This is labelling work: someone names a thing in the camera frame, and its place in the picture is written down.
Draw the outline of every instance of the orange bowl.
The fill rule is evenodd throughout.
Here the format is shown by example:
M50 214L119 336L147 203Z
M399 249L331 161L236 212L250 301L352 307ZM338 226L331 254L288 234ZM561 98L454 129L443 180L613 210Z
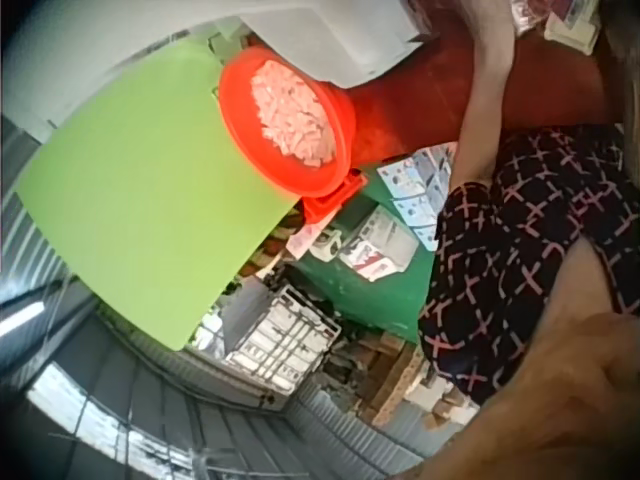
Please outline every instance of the orange bowl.
M293 70L318 97L336 139L332 162L319 168L305 166L293 155L283 155L262 136L262 123L251 91L251 79L268 60ZM355 112L346 93L317 82L264 47L243 50L223 69L218 87L222 118L244 156L269 180L302 197L324 197L335 191L351 169Z

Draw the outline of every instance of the skin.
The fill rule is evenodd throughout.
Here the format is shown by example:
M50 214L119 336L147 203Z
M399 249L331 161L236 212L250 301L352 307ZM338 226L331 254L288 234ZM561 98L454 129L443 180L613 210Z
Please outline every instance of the skin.
M459 1L475 65L450 191L491 183L515 45L508 0ZM626 475L640 468L640 322L612 310L602 264L579 238L513 379L451 445L393 478L633 478Z

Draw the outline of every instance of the pink food pieces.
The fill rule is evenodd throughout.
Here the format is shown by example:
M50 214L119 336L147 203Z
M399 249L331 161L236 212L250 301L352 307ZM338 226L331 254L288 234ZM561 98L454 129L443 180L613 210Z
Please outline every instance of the pink food pieces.
M283 155L308 167L333 161L336 140L329 119L311 88L292 70L269 60L251 79L262 135Z

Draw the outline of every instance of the green cutting board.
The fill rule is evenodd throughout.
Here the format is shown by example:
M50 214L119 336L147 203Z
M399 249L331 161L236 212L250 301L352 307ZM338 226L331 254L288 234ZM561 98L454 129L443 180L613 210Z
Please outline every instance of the green cutting board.
M298 200L232 144L212 95L221 68L190 38L141 60L55 132L18 187L69 267L174 350Z

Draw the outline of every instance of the person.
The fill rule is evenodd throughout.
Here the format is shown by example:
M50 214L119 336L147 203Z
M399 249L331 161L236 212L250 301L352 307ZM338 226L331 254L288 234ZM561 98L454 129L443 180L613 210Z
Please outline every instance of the person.
M418 327L439 375L482 405L539 332L599 313L640 314L640 191L613 125L500 142L515 52L509 2L460 5L474 77Z
M584 125L501 141L509 2L460 6L474 79L418 327L438 374L482 408L392 478L635 478L640 191L623 137Z
M520 369L436 455L393 480L627 480L640 472L640 322L536 335Z

